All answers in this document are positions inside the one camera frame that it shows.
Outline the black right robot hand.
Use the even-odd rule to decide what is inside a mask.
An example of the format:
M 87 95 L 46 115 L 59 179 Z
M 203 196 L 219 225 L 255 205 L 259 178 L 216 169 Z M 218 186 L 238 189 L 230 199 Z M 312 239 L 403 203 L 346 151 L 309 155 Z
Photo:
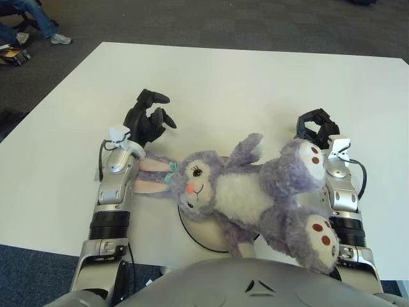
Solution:
M 317 132 L 307 128 L 306 122 L 319 126 Z M 338 125 L 330 119 L 330 115 L 322 108 L 309 111 L 298 117 L 295 138 L 305 139 L 317 145 L 320 149 L 329 148 L 329 136 L 340 134 Z

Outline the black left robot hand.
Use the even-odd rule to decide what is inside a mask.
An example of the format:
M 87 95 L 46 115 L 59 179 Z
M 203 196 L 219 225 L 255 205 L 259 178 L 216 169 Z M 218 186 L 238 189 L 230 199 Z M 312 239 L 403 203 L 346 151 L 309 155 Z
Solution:
M 134 107 L 128 111 L 123 122 L 123 125 L 130 129 L 130 137 L 128 139 L 144 148 L 147 143 L 152 143 L 163 135 L 166 130 L 163 124 L 176 129 L 177 126 L 174 120 L 163 108 L 156 108 L 149 116 L 146 113 L 153 104 L 168 103 L 170 103 L 169 97 L 143 89 L 137 97 Z

